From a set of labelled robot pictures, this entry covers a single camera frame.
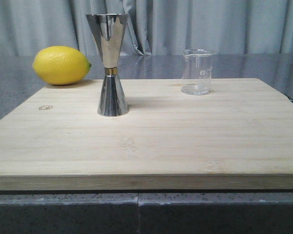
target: bamboo cutting board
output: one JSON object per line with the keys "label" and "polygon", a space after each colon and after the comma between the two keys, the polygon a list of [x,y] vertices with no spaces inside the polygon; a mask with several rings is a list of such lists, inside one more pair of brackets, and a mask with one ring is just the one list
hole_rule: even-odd
{"label": "bamboo cutting board", "polygon": [[293,189],[293,104],[258,79],[122,80],[128,114],[97,114],[101,80],[45,86],[0,121],[0,190]]}

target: gold jigger band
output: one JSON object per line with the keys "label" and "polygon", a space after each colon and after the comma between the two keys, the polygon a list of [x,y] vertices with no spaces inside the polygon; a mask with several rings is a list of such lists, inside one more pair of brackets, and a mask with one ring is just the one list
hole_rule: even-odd
{"label": "gold jigger band", "polygon": [[104,68],[105,69],[105,75],[107,76],[112,76],[117,74],[117,67],[112,67],[112,68]]}

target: gray countertop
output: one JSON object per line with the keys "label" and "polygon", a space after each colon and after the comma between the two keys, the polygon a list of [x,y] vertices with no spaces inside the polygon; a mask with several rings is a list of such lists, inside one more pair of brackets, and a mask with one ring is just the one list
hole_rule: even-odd
{"label": "gray countertop", "polygon": [[[104,68],[100,57],[88,57],[88,59],[92,63],[92,67],[85,79],[102,79]],[[31,67],[33,60],[33,57],[0,57],[0,119],[45,85]],[[183,69],[182,56],[122,56],[118,66],[121,79],[181,78]],[[215,55],[212,77],[259,78],[293,99],[293,54]],[[80,204],[84,205],[82,210],[72,208],[72,211],[65,211],[65,208],[61,208],[61,206],[67,205],[79,207]],[[81,222],[88,220],[87,227],[92,230],[92,232],[85,231],[84,233],[94,233],[94,225],[102,228],[100,233],[113,233],[112,230],[119,231],[117,225],[113,226],[114,229],[106,229],[107,226],[103,227],[104,223],[100,220],[108,224],[110,217],[104,215],[109,213],[113,213],[114,216],[117,214],[119,215],[117,218],[123,218],[124,220],[134,218],[133,222],[122,223],[122,231],[118,233],[134,233],[137,229],[141,233],[159,233],[162,228],[168,228],[164,224],[165,220],[167,221],[170,218],[172,221],[177,220],[175,223],[184,225],[184,228],[168,228],[166,230],[170,230],[169,233],[179,231],[194,233],[197,232],[196,228],[203,226],[210,227],[209,231],[204,231],[204,233],[215,233],[212,231],[215,224],[219,225],[219,230],[221,228],[226,230],[219,233],[285,233],[285,230],[288,230],[288,233],[293,233],[293,191],[123,191],[121,193],[119,191],[31,191],[23,193],[20,191],[5,191],[0,192],[0,233],[13,233],[13,230],[18,230],[16,227],[19,228],[19,222],[26,222],[29,219],[33,224],[27,223],[27,226],[23,229],[27,231],[23,231],[23,233],[31,233],[30,230],[40,233],[35,229],[37,227],[42,227],[47,231],[52,230],[53,233],[62,233],[56,232],[56,230],[63,230],[63,233],[68,233],[67,230],[69,229],[63,228],[63,225],[56,227],[58,223],[53,224],[53,219],[57,220],[59,214],[65,211],[69,214],[69,216],[66,216],[67,223],[65,225],[73,225],[72,213],[93,215],[92,212],[94,211],[88,213],[90,207],[86,206],[91,204],[99,207],[98,210],[95,210],[96,214],[100,216],[99,224],[96,222],[93,224],[91,219],[84,218]],[[117,207],[120,204],[124,206],[121,210],[117,208],[117,212],[115,212],[115,206],[112,209],[110,208],[111,204]],[[219,205],[233,205],[235,207],[237,204],[242,205],[243,208],[233,208],[232,212],[229,211],[230,214],[226,213],[227,208],[217,210],[213,210],[213,208],[205,210],[203,208],[202,212],[205,212],[205,215],[218,216],[217,221],[213,223],[207,223],[209,221],[206,219],[198,221],[198,219],[193,218],[196,216],[188,215],[191,211],[200,217],[202,215],[200,209],[210,204],[214,204],[214,208]],[[59,210],[39,208],[39,206],[50,207],[50,205],[60,206]],[[162,205],[166,208],[159,210],[158,206]],[[253,205],[259,205],[259,210],[252,208]],[[280,207],[275,209],[271,205],[280,205]],[[14,209],[15,206],[24,207],[21,212],[28,217],[26,219],[20,218],[18,215],[20,210]],[[193,206],[201,208],[193,211]],[[51,220],[44,221],[46,213],[48,213],[48,217],[52,217]],[[162,213],[167,215],[167,219],[161,217],[160,222],[154,221],[153,218]],[[262,227],[267,225],[267,222],[263,221],[263,218],[272,213],[275,214],[276,220],[270,221],[264,232]],[[249,214],[255,215],[254,218],[247,220]],[[240,217],[243,224],[237,225],[235,223],[236,217]],[[280,219],[282,218],[287,218],[286,222],[290,223],[281,224]]]}

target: wooden cutting board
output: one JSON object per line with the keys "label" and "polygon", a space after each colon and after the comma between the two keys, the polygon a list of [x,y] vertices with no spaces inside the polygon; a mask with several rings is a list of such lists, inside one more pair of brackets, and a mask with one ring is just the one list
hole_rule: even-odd
{"label": "wooden cutting board", "polygon": [[128,114],[97,114],[101,80],[45,86],[0,121],[0,190],[293,189],[293,104],[254,78],[122,80]]}

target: gray curtain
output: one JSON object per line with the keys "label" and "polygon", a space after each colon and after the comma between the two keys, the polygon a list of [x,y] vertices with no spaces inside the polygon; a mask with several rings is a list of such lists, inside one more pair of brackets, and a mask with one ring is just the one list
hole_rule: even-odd
{"label": "gray curtain", "polygon": [[121,55],[293,53],[293,0],[0,0],[0,56],[97,55],[85,14],[129,15]]}

